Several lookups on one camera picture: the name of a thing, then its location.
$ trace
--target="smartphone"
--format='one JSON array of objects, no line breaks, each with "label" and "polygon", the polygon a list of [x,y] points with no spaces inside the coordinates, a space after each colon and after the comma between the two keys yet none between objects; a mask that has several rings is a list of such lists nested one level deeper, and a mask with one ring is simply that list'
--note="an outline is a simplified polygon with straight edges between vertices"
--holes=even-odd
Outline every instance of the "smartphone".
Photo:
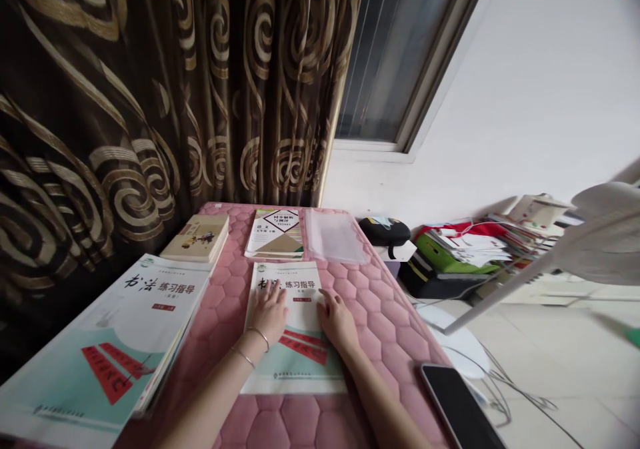
[{"label": "smartphone", "polygon": [[420,373],[457,449],[507,449],[454,368],[422,364]]}]

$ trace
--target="pink bed sheet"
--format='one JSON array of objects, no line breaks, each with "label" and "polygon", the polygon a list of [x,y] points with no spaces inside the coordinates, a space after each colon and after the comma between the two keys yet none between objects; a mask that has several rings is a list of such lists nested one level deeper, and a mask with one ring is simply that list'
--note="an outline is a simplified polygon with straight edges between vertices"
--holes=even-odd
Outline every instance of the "pink bed sheet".
[{"label": "pink bed sheet", "polygon": [[[276,209],[207,203],[200,210],[200,214],[228,214],[229,238],[152,419],[131,421],[116,448],[148,447],[162,428],[177,417],[180,405],[242,334],[251,272],[256,261],[243,254],[258,208]],[[293,209],[302,210],[300,219],[306,240],[306,209]],[[331,209],[316,211],[345,213]],[[358,265],[317,260],[322,286],[344,298],[355,318],[360,344],[392,393],[432,445],[446,448],[415,367],[419,362],[449,364],[449,360],[355,219],[353,225],[370,262]],[[375,447],[371,427],[348,375],[347,384],[348,395],[240,396],[213,447]]]}]

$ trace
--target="bangle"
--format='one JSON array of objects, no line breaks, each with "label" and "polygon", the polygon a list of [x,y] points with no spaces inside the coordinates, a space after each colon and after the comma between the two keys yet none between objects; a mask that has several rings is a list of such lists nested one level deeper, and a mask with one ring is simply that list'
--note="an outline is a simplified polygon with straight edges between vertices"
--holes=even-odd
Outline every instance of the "bangle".
[{"label": "bangle", "polygon": [[246,359],[246,360],[247,360],[247,362],[251,365],[251,367],[255,369],[255,366],[254,366],[254,365],[253,365],[253,363],[251,362],[251,359],[249,359],[248,357],[246,357],[246,356],[244,355],[244,353],[243,353],[241,350],[236,349],[236,347],[235,347],[235,346],[231,346],[231,350],[232,350],[232,351],[234,351],[234,352],[236,352],[237,354],[240,354],[244,359]]},{"label": "bangle", "polygon": [[267,352],[269,352],[269,349],[271,348],[271,347],[269,346],[269,339],[267,339],[267,338],[265,337],[265,335],[264,335],[262,332],[260,332],[260,330],[259,330],[259,329],[256,329],[256,328],[255,328],[255,327],[253,327],[253,326],[248,327],[248,328],[247,328],[247,330],[248,330],[248,331],[252,330],[252,331],[255,331],[255,332],[257,332],[258,334],[260,334],[260,335],[262,336],[262,339],[264,339],[264,340],[265,340],[265,342],[267,343]]}]

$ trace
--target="window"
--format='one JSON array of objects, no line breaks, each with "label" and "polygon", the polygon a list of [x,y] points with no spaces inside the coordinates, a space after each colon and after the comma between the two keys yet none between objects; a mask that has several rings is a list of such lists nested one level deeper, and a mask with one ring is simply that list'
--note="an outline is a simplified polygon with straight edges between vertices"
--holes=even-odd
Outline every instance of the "window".
[{"label": "window", "polygon": [[477,2],[361,1],[337,151],[363,151],[364,159],[392,153],[381,159],[406,161]]}]

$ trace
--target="storage box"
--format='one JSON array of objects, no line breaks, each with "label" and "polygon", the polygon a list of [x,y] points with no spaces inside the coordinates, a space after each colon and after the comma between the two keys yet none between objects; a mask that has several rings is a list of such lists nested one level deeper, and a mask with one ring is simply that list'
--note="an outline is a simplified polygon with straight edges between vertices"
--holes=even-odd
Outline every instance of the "storage box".
[{"label": "storage box", "polygon": [[398,276],[409,294],[418,299],[468,299],[491,277],[489,274],[438,271],[418,251],[401,264]]},{"label": "storage box", "polygon": [[478,267],[468,262],[458,261],[451,256],[440,244],[426,234],[420,234],[415,241],[418,251],[429,261],[435,270],[441,272],[454,272],[457,274],[488,274],[499,267],[495,264],[486,264]]}]

